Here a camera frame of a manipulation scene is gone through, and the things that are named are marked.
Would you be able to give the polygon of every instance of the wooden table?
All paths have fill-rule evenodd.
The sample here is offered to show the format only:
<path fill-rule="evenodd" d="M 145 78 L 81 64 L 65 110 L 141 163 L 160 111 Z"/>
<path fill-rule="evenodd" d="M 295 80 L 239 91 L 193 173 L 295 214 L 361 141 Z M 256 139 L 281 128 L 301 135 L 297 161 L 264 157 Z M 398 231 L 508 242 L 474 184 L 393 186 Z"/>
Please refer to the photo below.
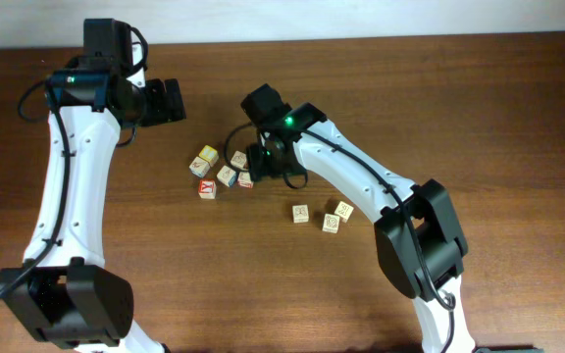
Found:
<path fill-rule="evenodd" d="M 0 51 L 0 268 L 21 262 L 49 150 L 47 125 L 18 119 L 17 100 L 78 52 Z M 204 144 L 222 147 L 247 121 L 241 99 L 268 82 L 291 105 L 322 109 L 387 168 L 450 190 L 480 345 L 565 352 L 565 33 L 163 45 L 149 68 L 180 80 L 188 119 L 143 129 L 115 153 L 103 229 L 107 269 L 132 284 L 135 317 L 154 338 L 176 351 L 419 349 L 411 302 L 379 269 L 365 216 L 321 231 L 342 199 L 324 180 L 198 197 L 188 163 Z M 46 111 L 40 97 L 30 106 Z M 310 223 L 291 221 L 298 203 Z M 0 307 L 0 352 L 55 351 Z"/>

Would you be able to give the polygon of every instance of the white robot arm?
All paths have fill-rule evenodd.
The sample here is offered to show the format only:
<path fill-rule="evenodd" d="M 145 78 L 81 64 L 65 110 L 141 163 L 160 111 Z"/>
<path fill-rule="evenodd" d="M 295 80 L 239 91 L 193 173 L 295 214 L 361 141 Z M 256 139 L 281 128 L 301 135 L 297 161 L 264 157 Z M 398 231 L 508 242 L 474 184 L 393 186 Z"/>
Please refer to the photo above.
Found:
<path fill-rule="evenodd" d="M 132 43 L 130 32 L 140 42 Z M 44 81 L 51 150 L 41 209 L 24 266 L 0 272 L 0 299 L 37 341 L 87 353 L 169 352 L 133 320 L 132 288 L 104 270 L 102 248 L 120 131 L 132 128 L 131 142 L 138 126 L 184 118 L 178 81 L 145 81 L 146 58 L 136 28 L 86 20 L 84 55 Z M 20 103 L 26 120 L 27 95 Z"/>
<path fill-rule="evenodd" d="M 401 199 L 413 195 L 412 187 L 415 182 L 399 176 L 381 166 L 367 154 L 348 141 L 337 130 L 333 122 L 317 122 L 307 128 L 309 131 L 336 143 L 346 151 L 356 155 L 366 162 L 373 170 L 385 176 L 385 180 L 394 186 L 394 191 Z M 372 223 L 376 223 L 383 215 L 385 207 L 396 209 L 396 204 L 390 194 L 384 193 L 385 188 L 367 170 L 360 168 L 357 162 L 344 154 L 337 153 L 331 146 L 307 134 L 301 134 L 297 142 L 293 142 L 293 150 L 299 164 L 307 171 L 312 171 L 329 181 L 337 190 L 343 193 L 365 214 Z M 475 341 L 466 327 L 466 320 L 461 305 L 461 276 L 451 278 L 442 287 L 440 293 L 453 294 L 456 300 L 454 308 L 454 325 L 450 325 L 449 313 L 434 299 L 425 301 L 420 297 L 413 299 L 414 308 L 422 329 L 422 347 L 426 353 L 439 353 L 446 346 L 449 333 L 453 330 L 452 341 L 444 352 L 472 352 Z"/>
<path fill-rule="evenodd" d="M 473 352 L 475 341 L 466 327 L 460 295 L 461 258 L 467 244 L 441 185 L 431 180 L 418 186 L 386 169 L 350 143 L 324 113 L 308 103 L 291 110 L 267 84 L 248 95 L 241 107 L 259 129 L 259 143 L 247 149 L 252 179 L 312 171 L 329 181 L 375 224 L 381 268 L 413 299 L 424 351 Z M 416 231 L 416 236 L 426 237 L 425 265 L 416 259 L 399 212 L 401 204 L 425 219 Z M 451 230 L 455 234 L 444 234 Z M 427 264 L 439 295 L 454 301 L 450 312 L 430 294 L 421 269 Z"/>

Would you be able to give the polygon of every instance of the wooden cube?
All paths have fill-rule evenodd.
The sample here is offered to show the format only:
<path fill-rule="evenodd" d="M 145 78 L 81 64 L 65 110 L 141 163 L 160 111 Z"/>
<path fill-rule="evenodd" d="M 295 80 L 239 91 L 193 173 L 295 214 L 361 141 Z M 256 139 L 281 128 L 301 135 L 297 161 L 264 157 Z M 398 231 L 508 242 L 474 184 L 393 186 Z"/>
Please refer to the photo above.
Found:
<path fill-rule="evenodd" d="M 322 231 L 337 233 L 338 230 L 339 230 L 339 216 L 325 214 Z"/>
<path fill-rule="evenodd" d="M 292 206 L 291 212 L 293 212 L 294 223 L 309 222 L 309 206 L 307 205 Z"/>
<path fill-rule="evenodd" d="M 213 167 L 220 160 L 220 155 L 217 150 L 209 145 L 204 146 L 200 152 L 199 158 L 208 162 L 209 166 Z"/>
<path fill-rule="evenodd" d="M 241 187 L 252 188 L 254 186 L 254 181 L 252 181 L 252 178 L 250 178 L 249 172 L 239 173 L 239 179 L 237 182 Z"/>
<path fill-rule="evenodd" d="M 334 210 L 334 213 L 338 216 L 341 217 L 341 220 L 346 223 L 348 222 L 348 219 L 350 218 L 350 215 L 352 214 L 352 211 L 354 211 L 354 207 L 348 205 L 347 203 L 341 201 L 339 202 L 339 205 L 337 205 L 336 210 Z"/>
<path fill-rule="evenodd" d="M 247 156 L 243 152 L 236 151 L 231 159 L 231 164 L 239 169 L 247 168 Z"/>
<path fill-rule="evenodd" d="M 223 185 L 231 187 L 236 181 L 236 172 L 228 166 L 223 166 L 220 172 L 217 173 L 217 179 L 221 181 Z"/>
<path fill-rule="evenodd" d="M 193 162 L 191 162 L 191 165 L 188 166 L 188 168 L 191 169 L 191 172 L 197 175 L 198 177 L 204 177 L 206 176 L 208 171 L 210 171 L 211 166 L 208 164 L 208 162 L 204 161 L 203 159 L 199 157 L 195 157 L 195 159 L 193 160 Z"/>
<path fill-rule="evenodd" d="M 217 194 L 217 185 L 215 185 L 214 180 L 202 179 L 200 180 L 200 186 L 197 190 L 200 197 L 203 199 L 214 200 Z"/>

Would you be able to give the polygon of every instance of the toy block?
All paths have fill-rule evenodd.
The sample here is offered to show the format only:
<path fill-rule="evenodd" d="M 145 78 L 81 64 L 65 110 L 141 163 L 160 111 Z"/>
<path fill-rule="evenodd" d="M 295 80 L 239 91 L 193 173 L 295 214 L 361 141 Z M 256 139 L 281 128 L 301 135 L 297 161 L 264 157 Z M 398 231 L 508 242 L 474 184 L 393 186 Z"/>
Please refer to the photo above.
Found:
<path fill-rule="evenodd" d="M 202 179 L 200 180 L 200 186 L 197 190 L 200 197 L 203 199 L 214 200 L 217 194 L 217 185 L 214 180 Z"/>
<path fill-rule="evenodd" d="M 223 185 L 231 187 L 236 181 L 236 172 L 228 166 L 223 166 L 220 172 L 217 173 L 217 179 L 221 181 Z"/>
<path fill-rule="evenodd" d="M 339 202 L 339 205 L 337 205 L 336 210 L 334 210 L 334 213 L 338 216 L 341 217 L 341 220 L 346 223 L 348 222 L 348 219 L 350 218 L 350 215 L 352 215 L 352 211 L 354 211 L 354 207 L 348 205 L 347 203 L 341 201 Z"/>
<path fill-rule="evenodd" d="M 208 162 L 204 161 L 199 157 L 195 157 L 191 165 L 188 166 L 191 169 L 191 172 L 197 175 L 198 177 L 204 177 L 211 170 L 211 166 Z"/>
<path fill-rule="evenodd" d="M 239 173 L 238 184 L 241 187 L 252 188 L 254 187 L 254 181 L 250 178 L 249 172 L 241 172 Z"/>
<path fill-rule="evenodd" d="M 307 205 L 292 206 L 291 211 L 293 212 L 294 223 L 309 222 L 309 206 Z"/>
<path fill-rule="evenodd" d="M 245 153 L 236 151 L 231 159 L 231 164 L 239 169 L 247 168 L 247 156 Z"/>
<path fill-rule="evenodd" d="M 220 160 L 220 155 L 217 153 L 217 150 L 209 145 L 204 146 L 202 151 L 200 152 L 199 158 L 203 159 L 204 161 L 208 162 L 208 164 L 213 167 Z"/>
<path fill-rule="evenodd" d="M 322 231 L 337 233 L 338 230 L 339 230 L 339 216 L 325 214 Z"/>

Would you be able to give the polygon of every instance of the white wall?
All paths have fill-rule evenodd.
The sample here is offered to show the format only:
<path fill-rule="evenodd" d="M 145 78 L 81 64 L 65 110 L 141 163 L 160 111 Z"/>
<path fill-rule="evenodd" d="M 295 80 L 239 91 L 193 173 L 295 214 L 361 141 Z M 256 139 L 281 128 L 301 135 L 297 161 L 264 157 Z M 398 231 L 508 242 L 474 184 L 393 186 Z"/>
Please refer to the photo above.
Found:
<path fill-rule="evenodd" d="M 150 43 L 565 30 L 565 0 L 0 0 L 0 47 L 80 46 L 110 17 Z"/>

